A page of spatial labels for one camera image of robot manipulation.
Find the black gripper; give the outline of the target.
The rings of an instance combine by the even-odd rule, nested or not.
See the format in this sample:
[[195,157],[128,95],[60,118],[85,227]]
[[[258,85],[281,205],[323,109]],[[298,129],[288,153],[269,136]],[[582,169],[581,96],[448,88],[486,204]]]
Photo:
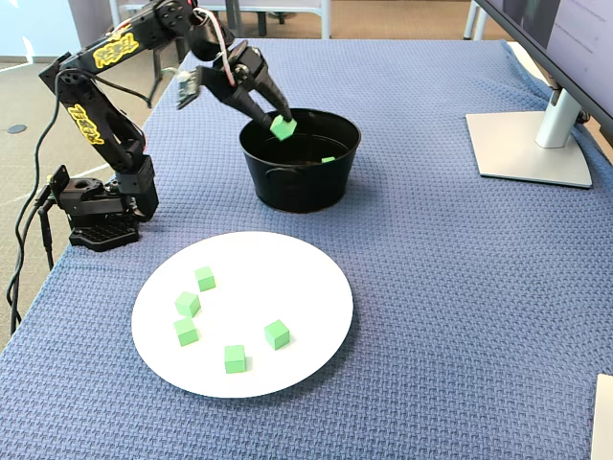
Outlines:
[[221,101],[248,116],[264,129],[270,129],[271,117],[251,98],[248,92],[256,90],[284,118],[293,120],[288,101],[268,72],[268,65],[260,49],[243,40],[227,55],[229,75],[219,57],[212,67],[199,67],[198,85],[215,96],[227,96]]

